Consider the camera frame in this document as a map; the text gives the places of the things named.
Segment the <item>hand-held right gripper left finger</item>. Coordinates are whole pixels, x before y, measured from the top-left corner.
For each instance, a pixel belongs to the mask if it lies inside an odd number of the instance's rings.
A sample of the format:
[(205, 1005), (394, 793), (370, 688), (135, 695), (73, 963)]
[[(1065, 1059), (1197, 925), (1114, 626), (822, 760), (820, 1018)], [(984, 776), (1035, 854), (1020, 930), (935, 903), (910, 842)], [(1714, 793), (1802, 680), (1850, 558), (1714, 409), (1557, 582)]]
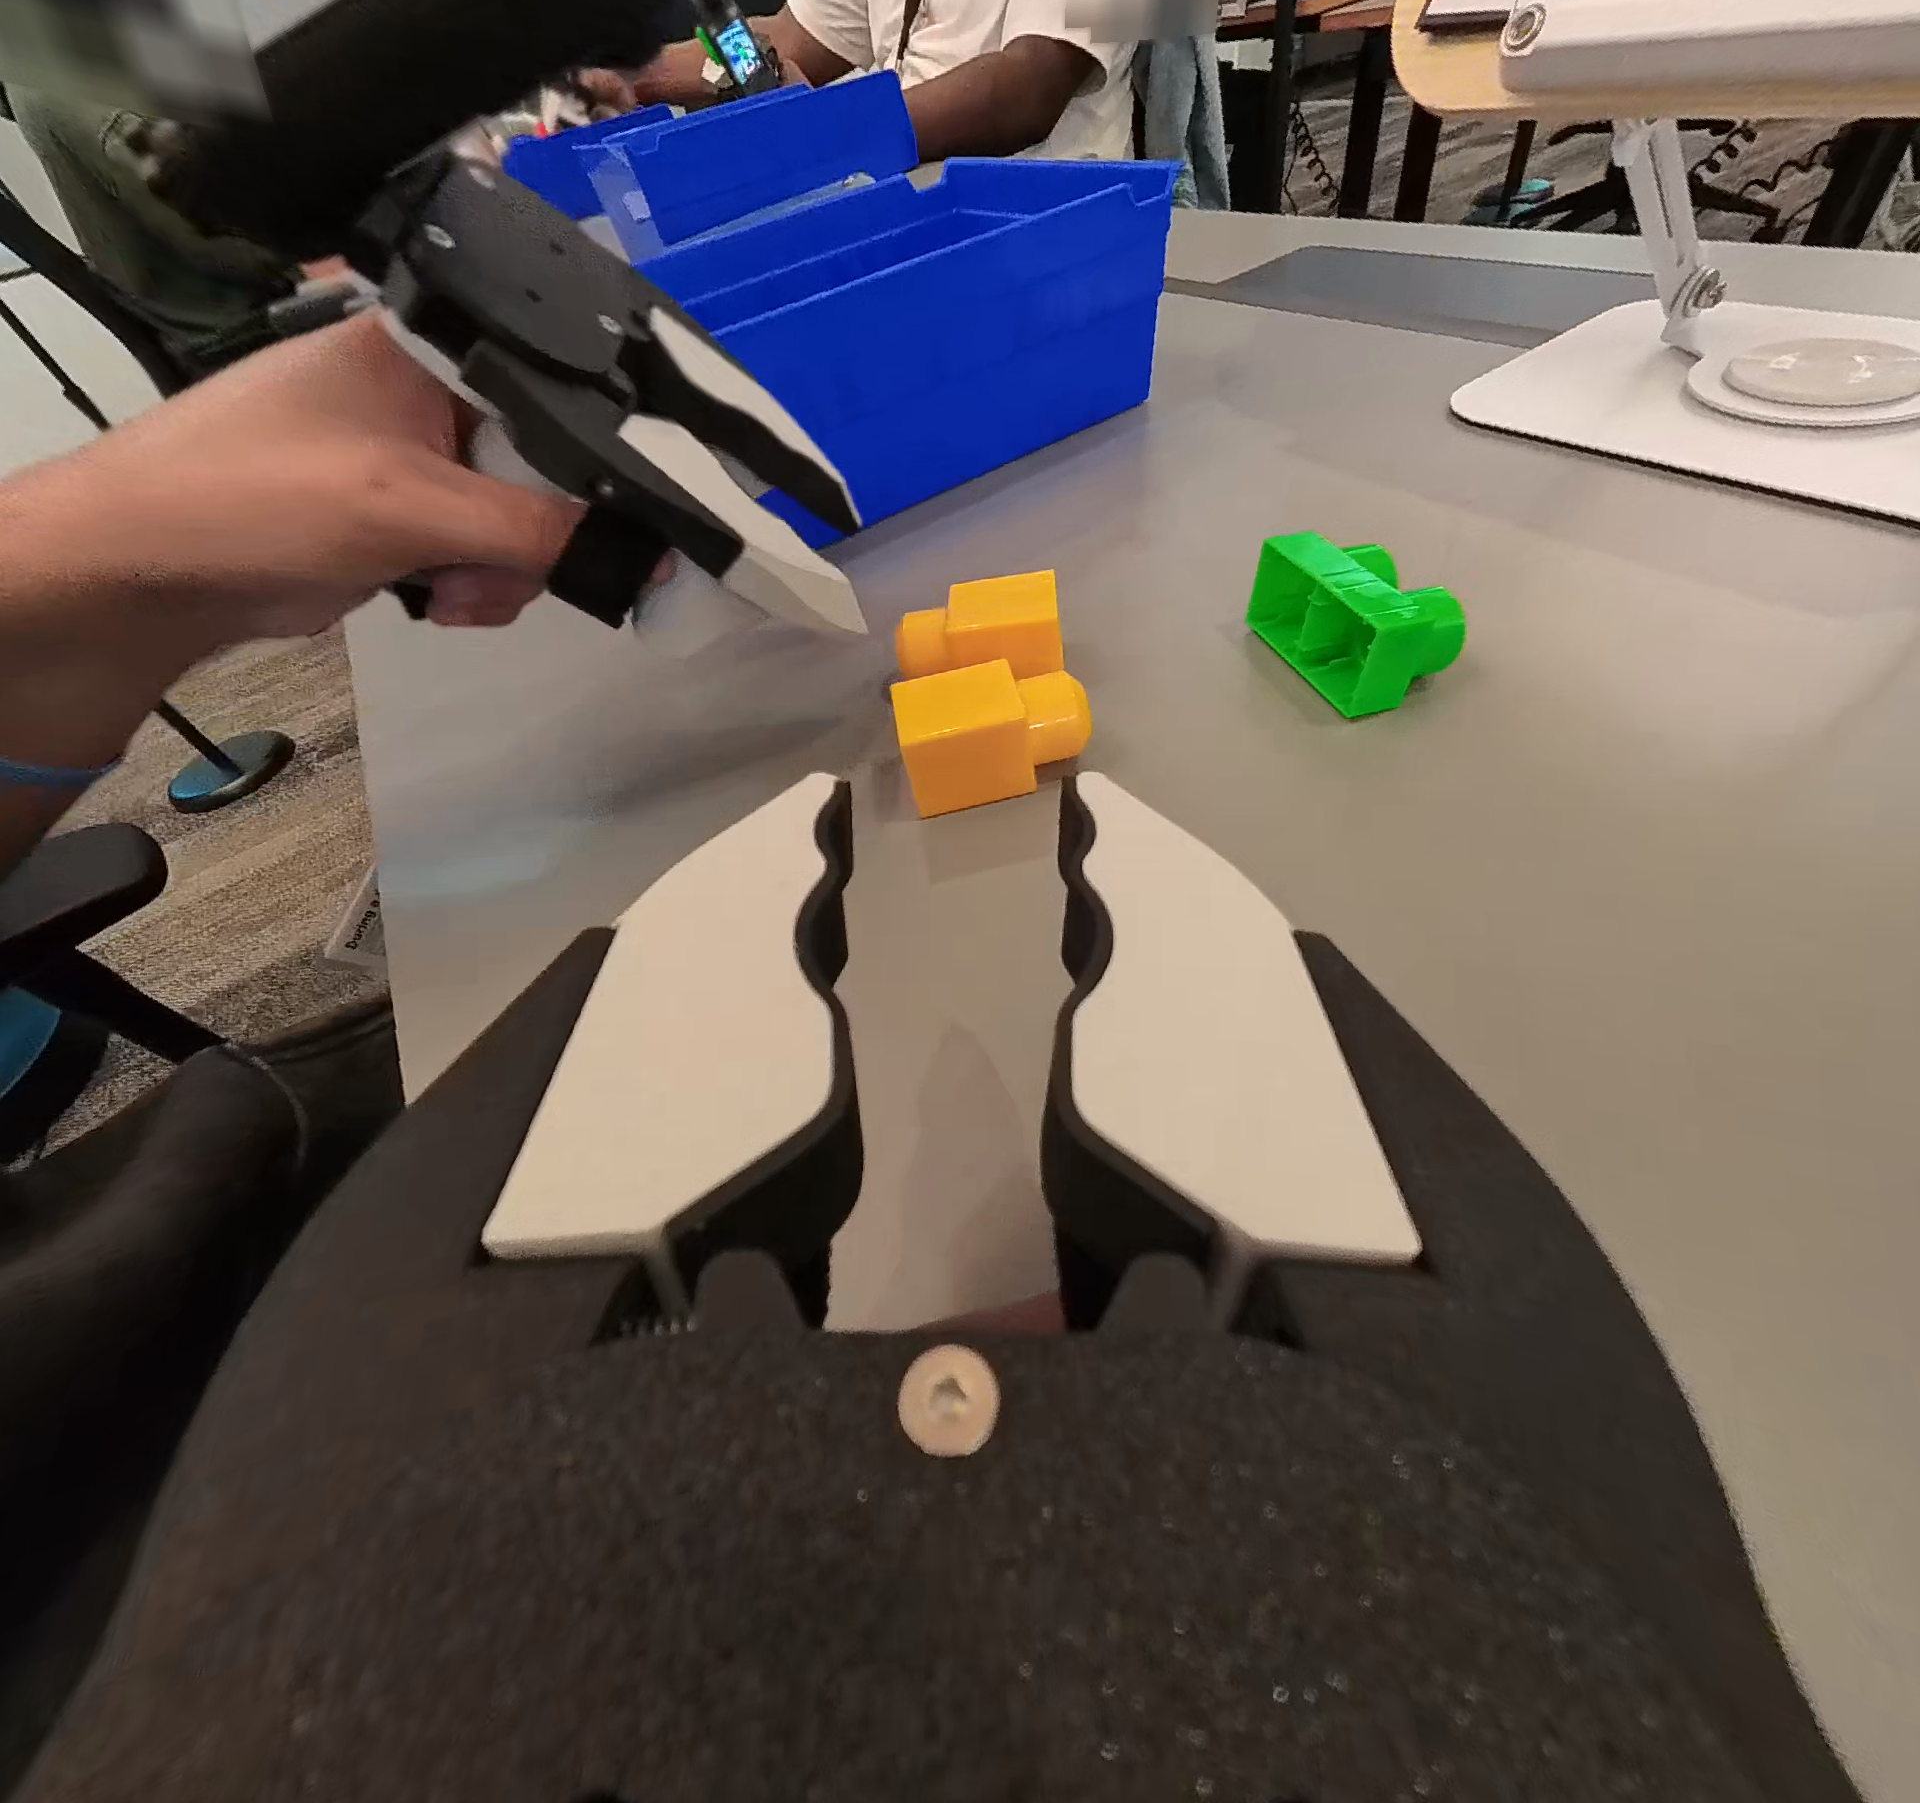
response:
[(480, 1231), (487, 1263), (630, 1263), (688, 1326), (723, 1256), (827, 1319), (862, 1188), (847, 963), (852, 783), (815, 772), (652, 881), (613, 933)]

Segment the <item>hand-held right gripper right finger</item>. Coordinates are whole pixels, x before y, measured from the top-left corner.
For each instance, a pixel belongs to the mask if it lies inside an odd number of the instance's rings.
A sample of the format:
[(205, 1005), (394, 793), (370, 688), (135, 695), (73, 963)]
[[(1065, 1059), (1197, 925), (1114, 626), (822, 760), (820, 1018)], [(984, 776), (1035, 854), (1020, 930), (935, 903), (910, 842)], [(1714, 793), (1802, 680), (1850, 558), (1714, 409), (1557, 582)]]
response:
[(1116, 780), (1061, 786), (1067, 996), (1040, 1183), (1088, 1328), (1169, 1259), (1234, 1326), (1280, 1266), (1402, 1273), (1424, 1240), (1280, 906)]

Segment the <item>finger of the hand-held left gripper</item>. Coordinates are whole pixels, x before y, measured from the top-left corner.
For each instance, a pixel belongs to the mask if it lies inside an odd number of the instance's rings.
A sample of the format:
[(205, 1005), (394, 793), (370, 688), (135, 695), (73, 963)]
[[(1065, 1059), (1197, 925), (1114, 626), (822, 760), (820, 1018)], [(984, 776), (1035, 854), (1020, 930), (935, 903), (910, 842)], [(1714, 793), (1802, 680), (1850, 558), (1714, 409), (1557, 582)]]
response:
[(719, 584), (765, 616), (846, 636), (866, 636), (869, 622), (850, 579), (802, 542), (796, 529), (745, 492), (719, 456), (665, 418), (633, 415), (617, 438), (658, 471), (673, 495), (691, 502), (731, 557)]
[(862, 529), (837, 466), (743, 365), (678, 308), (639, 315), (639, 403), (840, 537)]

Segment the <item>blue plastic storage bin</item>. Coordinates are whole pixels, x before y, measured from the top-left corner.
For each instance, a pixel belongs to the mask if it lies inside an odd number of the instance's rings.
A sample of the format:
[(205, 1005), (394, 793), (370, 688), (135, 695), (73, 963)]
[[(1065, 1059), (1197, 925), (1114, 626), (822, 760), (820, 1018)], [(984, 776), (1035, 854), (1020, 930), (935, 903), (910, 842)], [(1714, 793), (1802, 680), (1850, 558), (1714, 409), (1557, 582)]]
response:
[(1171, 162), (954, 160), (639, 262), (890, 519), (1147, 398)]
[(704, 110), (637, 110), (567, 134), (600, 211), (636, 262), (853, 178), (920, 162), (891, 68)]
[(673, 106), (643, 106), (605, 120), (574, 124), (551, 136), (517, 136), (500, 154), (500, 168), (572, 220), (603, 217), (592, 170), (609, 154), (607, 144), (636, 128), (678, 120)]

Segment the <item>green toy block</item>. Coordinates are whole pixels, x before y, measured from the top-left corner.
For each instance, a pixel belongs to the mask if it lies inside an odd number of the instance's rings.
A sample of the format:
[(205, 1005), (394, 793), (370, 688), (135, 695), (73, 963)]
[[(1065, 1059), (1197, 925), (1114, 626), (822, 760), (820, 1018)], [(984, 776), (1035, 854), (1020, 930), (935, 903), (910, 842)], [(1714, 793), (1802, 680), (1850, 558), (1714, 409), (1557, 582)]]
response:
[(1346, 720), (1401, 708), (1466, 645), (1451, 590), (1405, 590), (1383, 545), (1338, 546), (1311, 529), (1262, 542), (1244, 622)]

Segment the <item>grey desk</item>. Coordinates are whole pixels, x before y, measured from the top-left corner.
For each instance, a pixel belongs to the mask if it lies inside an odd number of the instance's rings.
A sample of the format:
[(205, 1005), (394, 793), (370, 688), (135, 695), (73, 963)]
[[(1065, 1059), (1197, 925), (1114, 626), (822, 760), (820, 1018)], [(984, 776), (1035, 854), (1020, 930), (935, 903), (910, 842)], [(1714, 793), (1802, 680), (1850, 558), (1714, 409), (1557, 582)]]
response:
[[(539, 603), (349, 620), (402, 1080), (812, 770), (852, 783), (869, 1140), (828, 1319), (1042, 1289), (1054, 792), (925, 824), (885, 661), (1054, 567), (1088, 762), (1327, 935), (1660, 1336), (1860, 1790), (1916, 1798), (1916, 537), (1454, 421), (1609, 238), (1180, 211), (1148, 402), (881, 523), (866, 643), (700, 653)], [(1246, 630), (1258, 549), (1383, 545), (1466, 645), (1343, 718)]]

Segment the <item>person's left hand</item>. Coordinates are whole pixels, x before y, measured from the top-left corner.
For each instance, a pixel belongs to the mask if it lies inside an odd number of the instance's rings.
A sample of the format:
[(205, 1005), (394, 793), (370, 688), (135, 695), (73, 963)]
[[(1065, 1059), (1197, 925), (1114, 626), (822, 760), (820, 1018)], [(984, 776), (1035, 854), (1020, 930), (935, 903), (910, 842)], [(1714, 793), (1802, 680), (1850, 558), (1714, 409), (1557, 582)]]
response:
[(404, 578), (428, 578), (438, 624), (510, 622), (581, 505), (469, 470), (467, 431), (367, 309), (7, 476), (3, 757), (122, 757), (199, 663)]

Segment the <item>black round stand base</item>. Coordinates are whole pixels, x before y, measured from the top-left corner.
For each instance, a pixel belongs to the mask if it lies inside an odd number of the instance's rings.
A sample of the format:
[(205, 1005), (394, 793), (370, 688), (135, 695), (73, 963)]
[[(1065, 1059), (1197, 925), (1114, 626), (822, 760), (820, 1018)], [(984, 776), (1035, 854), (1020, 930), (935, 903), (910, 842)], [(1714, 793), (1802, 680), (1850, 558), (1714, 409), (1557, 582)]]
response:
[(229, 809), (272, 783), (296, 757), (293, 735), (280, 731), (218, 739), (169, 700), (156, 707), (156, 717), (193, 751), (193, 760), (178, 766), (163, 792), (170, 809), (180, 814)]

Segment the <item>blue denim jacket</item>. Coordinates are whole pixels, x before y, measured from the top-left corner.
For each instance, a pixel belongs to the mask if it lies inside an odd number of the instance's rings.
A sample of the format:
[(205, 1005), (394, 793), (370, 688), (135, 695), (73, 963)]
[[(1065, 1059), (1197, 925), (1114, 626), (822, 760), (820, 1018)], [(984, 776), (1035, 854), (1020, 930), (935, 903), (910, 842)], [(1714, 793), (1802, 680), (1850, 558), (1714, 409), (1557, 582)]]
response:
[(1228, 211), (1230, 160), (1217, 42), (1147, 40), (1132, 60), (1134, 155), (1175, 162), (1174, 205)]

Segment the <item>black blue office chair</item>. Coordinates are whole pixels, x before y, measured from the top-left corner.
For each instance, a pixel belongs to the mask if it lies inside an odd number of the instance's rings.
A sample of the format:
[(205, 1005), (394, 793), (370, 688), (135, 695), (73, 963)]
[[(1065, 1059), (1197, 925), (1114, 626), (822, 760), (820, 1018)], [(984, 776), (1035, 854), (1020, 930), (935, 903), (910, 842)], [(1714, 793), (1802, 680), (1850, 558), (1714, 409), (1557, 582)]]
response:
[(180, 1064), (219, 1036), (84, 951), (153, 903), (169, 866), (135, 827), (59, 833), (2, 887), (2, 1163), (36, 1154), (121, 1039)]

